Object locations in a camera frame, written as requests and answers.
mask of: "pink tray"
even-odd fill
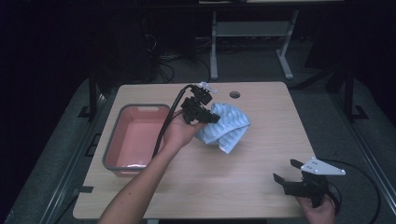
[[[138,174],[151,161],[168,105],[126,105],[119,113],[102,159],[115,175]]]

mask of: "human arm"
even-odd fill
[[[171,160],[204,126],[186,124],[181,115],[176,116],[166,129],[159,153],[116,195],[98,223],[139,223]]]
[[[332,199],[325,194],[321,205],[313,208],[307,198],[295,197],[303,208],[304,215],[310,224],[334,224],[335,208]]]

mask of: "table hole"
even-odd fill
[[[230,96],[231,98],[238,99],[239,97],[241,97],[241,93],[239,93],[239,91],[231,91]]]

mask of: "blue cloth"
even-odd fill
[[[214,103],[211,112],[220,116],[217,123],[209,123],[195,137],[206,144],[219,145],[229,154],[245,134],[250,121],[239,108],[221,103]]]

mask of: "human hand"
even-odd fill
[[[164,145],[174,149],[181,149],[186,146],[194,135],[206,126],[205,123],[187,124],[181,113],[172,119],[165,134],[163,135]]]
[[[325,194],[321,205],[313,208],[308,198],[295,197],[297,202],[303,208],[304,215],[310,224],[334,224],[335,223],[335,206],[332,199]]]

